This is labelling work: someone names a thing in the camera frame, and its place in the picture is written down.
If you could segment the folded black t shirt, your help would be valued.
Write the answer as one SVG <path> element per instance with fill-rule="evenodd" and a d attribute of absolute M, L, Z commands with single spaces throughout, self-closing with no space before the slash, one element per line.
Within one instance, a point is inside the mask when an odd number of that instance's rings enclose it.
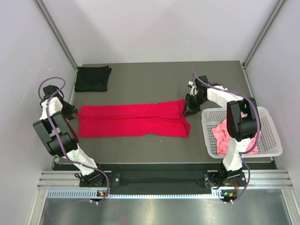
<path fill-rule="evenodd" d="M 112 68 L 79 67 L 75 82 L 75 92 L 106 92 Z"/>

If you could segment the white perforated plastic basket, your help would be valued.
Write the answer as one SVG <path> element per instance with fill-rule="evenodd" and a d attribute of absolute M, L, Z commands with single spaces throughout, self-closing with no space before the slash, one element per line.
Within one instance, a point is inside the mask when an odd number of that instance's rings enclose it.
<path fill-rule="evenodd" d="M 258 112 L 261 124 L 259 142 L 257 144 L 259 153 L 249 155 L 246 154 L 244 157 L 267 158 L 280 156 L 283 152 L 283 148 L 274 122 L 269 112 L 265 108 L 258 107 Z M 212 129 L 226 119 L 226 109 L 205 109 L 202 111 L 201 116 L 203 135 L 208 154 L 213 158 L 224 158 L 225 156 L 218 155 L 217 153 L 217 141 L 212 133 Z"/>

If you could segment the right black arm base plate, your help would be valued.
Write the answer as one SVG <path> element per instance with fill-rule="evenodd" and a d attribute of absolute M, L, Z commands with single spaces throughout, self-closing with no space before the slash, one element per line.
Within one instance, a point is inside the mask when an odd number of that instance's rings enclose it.
<path fill-rule="evenodd" d="M 235 185 L 238 185 L 238 187 L 244 187 L 247 182 L 244 172 L 231 177 L 225 177 L 218 171 L 207 171 L 204 172 L 203 175 L 205 186 L 214 189 L 221 187 L 234 187 Z"/>

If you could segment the pink crumpled t shirt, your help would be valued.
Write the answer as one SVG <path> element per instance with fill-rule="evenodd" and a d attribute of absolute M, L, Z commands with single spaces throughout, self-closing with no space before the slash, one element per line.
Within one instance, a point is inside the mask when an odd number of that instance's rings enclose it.
<path fill-rule="evenodd" d="M 225 156 L 227 154 L 229 144 L 230 144 L 230 135 L 227 131 L 227 119 L 225 119 L 222 123 L 217 125 L 212 129 L 212 133 L 217 141 L 217 154 L 221 156 Z M 250 143 L 247 146 L 246 151 L 250 150 L 253 144 L 255 143 L 256 135 L 251 139 Z M 258 147 L 256 146 L 249 154 L 258 154 Z"/>

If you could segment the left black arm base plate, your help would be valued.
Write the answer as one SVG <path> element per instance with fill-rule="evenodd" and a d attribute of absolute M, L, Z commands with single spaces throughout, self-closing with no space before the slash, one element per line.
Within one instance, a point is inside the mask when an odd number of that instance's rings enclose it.
<path fill-rule="evenodd" d="M 98 187 L 118 187 L 120 184 L 119 172 L 106 172 L 108 179 L 99 171 L 94 171 L 89 175 L 83 176 L 81 173 L 75 173 L 74 176 L 79 179 L 79 186 L 85 188 L 98 188 Z"/>

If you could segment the left aluminium corner post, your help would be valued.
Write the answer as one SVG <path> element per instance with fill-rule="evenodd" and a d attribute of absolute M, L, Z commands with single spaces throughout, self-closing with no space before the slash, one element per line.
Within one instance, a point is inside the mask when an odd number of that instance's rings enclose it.
<path fill-rule="evenodd" d="M 67 47 L 59 29 L 57 28 L 52 16 L 50 15 L 48 9 L 46 8 L 46 5 L 42 0 L 34 0 L 34 3 L 36 4 L 37 8 L 39 9 L 41 15 L 43 16 L 44 20 L 48 24 L 51 32 L 55 36 L 59 46 L 63 50 L 66 58 L 68 59 L 69 63 L 71 64 L 72 68 L 77 70 L 78 66 L 77 63 L 75 62 L 74 57 L 72 56 L 69 48 Z"/>

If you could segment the right aluminium corner post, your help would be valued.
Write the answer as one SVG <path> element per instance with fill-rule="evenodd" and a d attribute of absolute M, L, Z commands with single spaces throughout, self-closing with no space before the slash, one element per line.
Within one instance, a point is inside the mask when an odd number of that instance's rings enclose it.
<path fill-rule="evenodd" d="M 263 42 L 264 38 L 267 36 L 270 28 L 272 27 L 275 19 L 277 18 L 279 12 L 284 7 L 286 0 L 277 0 L 275 6 L 273 7 L 270 15 L 267 17 L 266 22 L 264 23 L 261 31 L 259 32 L 253 46 L 251 47 L 249 53 L 247 54 L 244 62 L 242 63 L 242 68 L 246 69 L 249 63 L 251 62 L 252 58 L 254 57 L 255 53 L 257 52 L 258 48 L 260 47 L 261 43 Z"/>

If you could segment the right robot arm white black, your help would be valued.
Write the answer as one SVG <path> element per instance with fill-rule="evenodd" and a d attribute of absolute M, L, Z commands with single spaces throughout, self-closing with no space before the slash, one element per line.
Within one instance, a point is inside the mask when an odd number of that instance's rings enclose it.
<path fill-rule="evenodd" d="M 219 85 L 209 83 L 207 76 L 192 75 L 185 97 L 183 116 L 194 115 L 201 110 L 206 101 L 216 103 L 226 109 L 226 130 L 229 134 L 229 146 L 216 176 L 207 178 L 211 186 L 228 186 L 242 178 L 244 155 L 257 146 L 261 130 L 256 101 Z"/>

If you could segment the red polo t shirt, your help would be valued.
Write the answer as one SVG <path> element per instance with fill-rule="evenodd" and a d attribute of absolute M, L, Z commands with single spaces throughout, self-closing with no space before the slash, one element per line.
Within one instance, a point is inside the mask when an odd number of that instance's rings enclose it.
<path fill-rule="evenodd" d="M 182 115 L 183 99 L 155 104 L 84 105 L 79 136 L 84 138 L 160 135 L 187 138 L 190 124 Z"/>

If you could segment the aluminium corner post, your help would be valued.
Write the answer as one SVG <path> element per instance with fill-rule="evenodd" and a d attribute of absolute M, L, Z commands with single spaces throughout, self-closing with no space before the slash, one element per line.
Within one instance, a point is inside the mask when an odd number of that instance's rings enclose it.
<path fill-rule="evenodd" d="M 77 63 L 75 62 L 74 57 L 72 56 L 69 48 L 67 47 L 59 29 L 57 28 L 52 16 L 50 15 L 48 9 L 46 8 L 46 5 L 42 0 L 34 0 L 34 3 L 36 4 L 37 8 L 39 9 L 41 15 L 43 16 L 44 20 L 48 24 L 51 32 L 55 36 L 59 46 L 63 50 L 66 58 L 68 59 L 69 63 L 71 64 L 72 68 L 77 70 L 78 66 Z"/>
<path fill-rule="evenodd" d="M 249 63 L 251 62 L 252 58 L 254 57 L 255 53 L 257 52 L 258 48 L 260 47 L 261 43 L 263 42 L 264 38 L 267 36 L 270 28 L 272 27 L 275 19 L 277 18 L 279 12 L 284 7 L 286 0 L 277 0 L 275 6 L 273 7 L 270 15 L 267 17 L 266 22 L 264 23 L 261 31 L 259 32 L 253 46 L 251 47 L 249 53 L 247 54 L 244 62 L 242 63 L 242 68 L 246 69 Z"/>

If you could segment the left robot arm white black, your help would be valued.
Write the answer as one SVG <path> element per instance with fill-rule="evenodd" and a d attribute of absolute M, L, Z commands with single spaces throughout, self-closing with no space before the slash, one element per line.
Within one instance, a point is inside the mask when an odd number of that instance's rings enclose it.
<path fill-rule="evenodd" d="M 69 160 L 79 169 L 80 173 L 75 177 L 80 180 L 81 187 L 103 187 L 108 177 L 81 149 L 78 136 L 69 123 L 78 113 L 77 108 L 64 100 L 64 94 L 57 86 L 45 86 L 43 92 L 42 115 L 33 123 L 33 128 L 46 150 L 52 156 Z"/>

